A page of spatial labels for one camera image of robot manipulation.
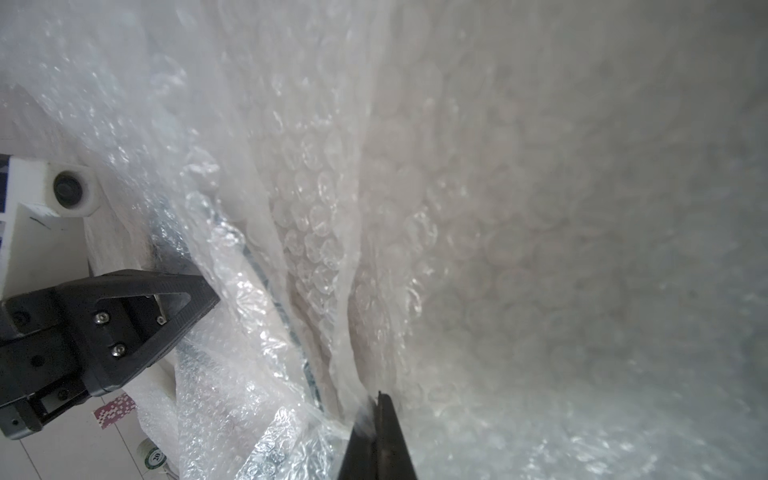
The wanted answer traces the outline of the green rimmed plate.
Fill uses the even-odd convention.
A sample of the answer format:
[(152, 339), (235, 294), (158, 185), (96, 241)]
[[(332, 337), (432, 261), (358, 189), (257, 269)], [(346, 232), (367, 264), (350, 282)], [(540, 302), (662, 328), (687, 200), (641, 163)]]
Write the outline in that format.
[(152, 213), (150, 237), (154, 265), (168, 273), (201, 275), (234, 312), (272, 372), (322, 408), (310, 362), (298, 328), (275, 294), (243, 232), (214, 216), (207, 239), (192, 237), (171, 211)]

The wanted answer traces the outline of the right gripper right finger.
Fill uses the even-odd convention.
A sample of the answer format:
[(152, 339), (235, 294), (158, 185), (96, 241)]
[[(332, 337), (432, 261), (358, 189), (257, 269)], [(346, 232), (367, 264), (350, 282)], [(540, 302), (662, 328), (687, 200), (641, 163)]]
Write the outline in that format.
[(376, 478), (417, 480), (392, 398), (382, 392), (376, 405)]

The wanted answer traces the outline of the bubble wrap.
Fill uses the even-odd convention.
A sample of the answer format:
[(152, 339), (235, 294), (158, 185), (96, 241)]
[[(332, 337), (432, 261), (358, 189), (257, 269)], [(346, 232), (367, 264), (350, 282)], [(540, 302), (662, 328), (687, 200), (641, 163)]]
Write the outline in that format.
[(763, 1), (5, 1), (1, 144), (83, 163), (92, 270), (237, 226), (323, 407), (219, 304), (126, 387), (184, 479), (767, 475)]

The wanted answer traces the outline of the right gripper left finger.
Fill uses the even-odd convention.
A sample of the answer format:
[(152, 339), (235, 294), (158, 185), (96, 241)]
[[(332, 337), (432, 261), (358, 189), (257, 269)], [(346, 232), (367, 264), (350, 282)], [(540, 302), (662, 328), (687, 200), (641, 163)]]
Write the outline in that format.
[(356, 416), (344, 453), (338, 480), (374, 480), (376, 478), (375, 408), (364, 407)]

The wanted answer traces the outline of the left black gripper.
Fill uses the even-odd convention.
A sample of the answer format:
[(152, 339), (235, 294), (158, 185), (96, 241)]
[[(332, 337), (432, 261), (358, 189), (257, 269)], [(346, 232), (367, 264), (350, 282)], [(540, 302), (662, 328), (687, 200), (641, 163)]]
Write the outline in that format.
[(1, 433), (20, 440), (122, 388), (219, 303), (200, 275), (139, 270), (1, 302)]

